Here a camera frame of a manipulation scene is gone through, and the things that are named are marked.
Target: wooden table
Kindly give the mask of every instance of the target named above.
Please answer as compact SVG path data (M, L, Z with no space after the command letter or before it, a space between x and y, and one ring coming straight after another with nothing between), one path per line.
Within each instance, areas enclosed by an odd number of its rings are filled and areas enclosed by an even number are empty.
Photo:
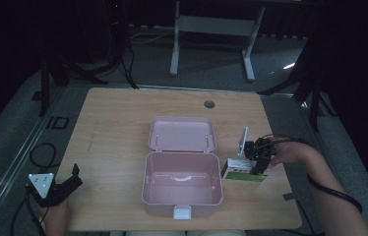
M215 108L204 103L211 100ZM301 218L282 165L262 183L223 180L222 204L210 217L174 220L147 214L142 200L154 116L203 116L215 126L220 166L248 141L271 133L255 93L92 88L61 163L57 183L78 163L84 184L70 197L73 231L297 228Z

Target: metal stand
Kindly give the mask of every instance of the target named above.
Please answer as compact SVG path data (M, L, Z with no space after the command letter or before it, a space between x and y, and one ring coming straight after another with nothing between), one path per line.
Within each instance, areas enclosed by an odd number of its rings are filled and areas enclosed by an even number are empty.
M99 78L91 75L89 72L83 70L75 63L70 62L67 58L57 54L52 47L45 47L41 51L40 59L40 113L43 116L49 107L49 74L52 76L56 86L65 87L70 80L65 74L65 68L69 68L79 76L89 80L95 84L107 85L108 82L102 81Z
M257 94L272 95L281 89L287 88L295 83L300 83L293 97L295 101L304 102L307 96L312 93L310 123L313 129L319 132L317 116L319 111L319 99L321 98L322 73L325 71L321 64L323 63L316 58L310 46L306 44L288 79L272 88L258 91Z
M180 55L179 32L220 33L250 37L248 47L242 51L242 58L245 65L246 79L249 82L255 81L250 56L265 9L265 7L260 8L256 21L180 16L180 1L175 1L174 47L172 49L169 74L171 76L176 76L178 74L178 58Z

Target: wire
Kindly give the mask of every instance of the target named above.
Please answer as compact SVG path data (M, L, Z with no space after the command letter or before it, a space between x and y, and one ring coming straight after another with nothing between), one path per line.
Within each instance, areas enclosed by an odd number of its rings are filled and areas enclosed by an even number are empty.
M52 153L52 157L51 157L51 160L49 161L49 163L48 163L47 165L41 165L41 164L37 163L37 162L33 159L33 152L34 152L35 150L37 150L38 148L42 147L42 146L50 146L50 147L52 148L52 151L53 151L53 153ZM57 166L59 166L59 165L60 165L60 163L58 163L58 164L52 164L52 163L54 162L54 160L55 160L55 157L56 157L56 147L55 147L55 145L53 145L53 144L51 144L51 143L43 143L43 144L40 144L40 145L38 145L38 146L34 147L34 148L31 150L30 154L29 154L29 158L30 158L30 160L31 160L31 163L32 163L33 165L37 166L37 167L44 168L44 172L47 172L49 168L57 167Z
M111 50L112 50L112 28L111 28L111 23L109 20L109 11L107 8L107 4L108 1L104 1L104 9L105 9L105 16L106 16L106 22L107 22L107 27L108 27L108 50L107 50L107 55L106 55L106 60L110 61L110 55L111 55Z
M305 145L308 145L308 146L311 147L311 145L305 140L295 139L295 138L288 138L286 140L277 140L277 141L269 142L269 143L264 144L262 146L255 147L255 149L261 149L261 148L264 148L264 147L268 147L268 146L272 146L272 145L276 145L276 144L281 144L281 143L285 143L285 142L298 142L298 143L305 144Z
M307 174L307 179L309 180L310 184L313 185L313 187L315 187L316 189L321 190L323 192L326 192L326 193L328 193L332 196L338 197L340 199L343 199L347 202L350 202L351 204L353 204L359 210L359 212L362 213L362 205L355 198L353 198L353 197L351 197L347 194L341 193L337 190L334 190L334 189L331 189L331 188L328 188L328 187L325 187L325 186L322 186L322 185L318 184L312 177L310 177L309 174Z
M304 214L304 218L306 218L307 224L309 225L309 228L310 228L310 230L312 231L312 234L313 234L313 235L315 235L315 234L316 234L316 232L314 231L314 228L313 228L313 226L312 226L312 223L310 222L309 216L306 214L306 210L304 210L304 207L303 207L303 205L300 203L300 201L299 201L299 200L297 200L297 199L296 199L295 201L297 202L298 206L300 207L301 211L303 212L303 214Z
M34 157L33 157L33 153L40 147L43 147L43 146L50 146L52 148L52 156L51 156L51 160L49 161L49 163L47 165L41 165L41 164L38 164L36 161L34 161ZM30 151L30 161L33 165L39 167L39 168L44 168L44 172L47 172L49 168L52 168L52 167L57 167L60 165L60 163L58 164L52 164L55 160L55 157L56 157L56 147L55 145L51 144L51 143L43 143L43 144L40 144L40 145L37 145L35 146L34 148L31 149ZM11 236L14 236L15 235L15 224L16 224L16 220L18 218L18 215L23 207L24 204L26 204L27 208L28 208L28 211L31 215L31 219L34 223L34 225L37 227L38 229L38 232L40 235L45 235L45 233L43 232L43 228L42 228L42 225L40 224L44 218L46 217L48 211L49 211L49 208L46 210L45 214L43 215L42 217L42 220L39 221L39 219L36 217L36 215L34 214L33 212L33 209L31 207L31 202L30 202L30 189L27 188L26 190L26 195L25 195L25 198L21 201L21 203L18 205L16 211L15 211L15 214L13 215L13 218L12 218L12 222L11 222L11 225L10 225L10 235Z
M132 53L132 60L131 60L131 64L129 65L129 70L126 68L126 64L125 61L123 60L123 57L120 57L120 61L122 64L123 69L125 70L125 74L123 74L126 77L127 82L129 83L129 85L133 88L133 89L139 89L139 87L135 84L135 82L133 81L132 78L132 67L133 67L133 63L135 61L135 52L132 49L132 45L131 45L131 40L128 39L127 40L127 47L129 48L129 51Z
M264 138L267 138L267 137L289 138L289 139L294 139L295 140L295 138L292 138L291 136L288 136L288 135L279 135L279 134L268 134L268 135L262 136L261 138L264 139Z
M21 211L22 207L24 206L24 203L25 203L25 199L23 199L23 200L21 201L21 203L18 205L18 208L16 209L15 214L13 215L12 222L11 222L11 224L10 224L10 235L11 235L11 236L14 236L14 235L15 235L15 224L16 224L16 219L18 218L19 211Z
M154 37L154 38L152 38L152 39L149 39L149 40L147 40L147 41L142 41L142 42L138 42L138 41L131 41L131 43L134 43L134 44L145 44L145 43L149 43L149 42L155 41L155 40L157 40L157 39L159 39L159 38L162 38L162 37L168 36L168 35L172 34L173 32L174 32L174 31L172 30L172 31L169 31L169 32L167 32L167 33L164 33L164 34L162 34L162 35L160 35L160 36L157 36L157 37Z
M26 203L28 211L31 215L31 221L33 221L33 224L36 226L39 235L45 236L45 232L43 231L42 225L39 223L39 219L37 219L36 215L33 212L32 207L31 207L30 195L31 195L31 191L27 190L27 193L26 193L26 196L25 196L25 203Z
M306 233L301 233L301 232L297 232L297 231L289 230L289 229L282 229L282 231L287 232L287 233L292 233L295 235L302 235L302 236L325 236L325 232L318 233L318 234L306 234Z
M98 76L99 78L103 78L103 77L115 72L117 69L119 69L119 67L120 67L120 63L116 63L116 65L114 67L112 67L109 71L106 71L104 73L101 72L102 74L99 74L98 72L96 72L95 75Z
M132 39L132 38L135 38L139 35L162 35L164 33L160 33L160 32L139 32L139 33L136 33L132 36L129 37L129 39Z

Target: gray carpet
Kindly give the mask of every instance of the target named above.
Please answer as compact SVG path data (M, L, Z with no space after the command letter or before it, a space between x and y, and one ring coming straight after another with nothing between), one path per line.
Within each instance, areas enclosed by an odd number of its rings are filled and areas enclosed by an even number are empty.
M165 33L164 29L155 32ZM252 62L256 74L256 82L245 80L241 59L241 45L246 42L243 38L220 38L228 43L211 43L198 35L183 35L181 40L181 55L176 77L169 76L169 63L172 52L171 36L159 40L145 42L147 37L135 37L133 49L135 60L133 64L133 78L142 88L180 88L180 89L218 89L218 90L249 90L268 89L284 81L288 70L282 68L295 62L304 40L261 37L257 40L253 51ZM129 65L132 60L130 52L124 53L125 61ZM26 158L29 151L42 143L53 143L56 146L56 160L59 162L74 129L76 119L83 105L89 88L95 85L72 77L67 88L52 87L54 106L47 116L38 118L39 103L31 101L31 96L39 90L39 74L36 74L21 87L18 94L9 102L0 116L0 179L6 170L12 166L14 159L20 157L18 172L13 181L0 180L12 188L3 193L0 201L0 235L9 234L10 222L18 203L23 199L27 175L36 173L38 167L33 166ZM122 70L112 70L99 75L109 81L108 87L127 88ZM319 117L320 133L315 133L308 123L308 109L294 102L287 94L291 94L296 85L281 91L282 94L263 97L264 106L275 134L284 134L303 138L317 147L326 157L331 168L344 188L363 204L364 216L368 221L368 175L362 165L353 143L337 117L332 117L322 108ZM67 129L47 129L50 117L69 118ZM30 138L32 130L38 135ZM48 147L41 147L34 152L37 159L48 160L52 151ZM293 193L303 205L316 232L323 229L319 223L314 208L309 184L305 178L305 168L302 164L285 165ZM303 215L303 225L298 232L311 233L310 226ZM16 224L16 235L36 235L28 212L22 209ZM252 230L248 235L293 235L281 230ZM70 235L89 235L78 232Z

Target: open lunch box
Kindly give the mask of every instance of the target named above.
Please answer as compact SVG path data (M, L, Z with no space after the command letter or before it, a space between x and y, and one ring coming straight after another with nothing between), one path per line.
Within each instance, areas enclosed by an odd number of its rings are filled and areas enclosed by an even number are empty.
M152 215L190 219L223 200L213 123L205 117L153 118L142 198Z

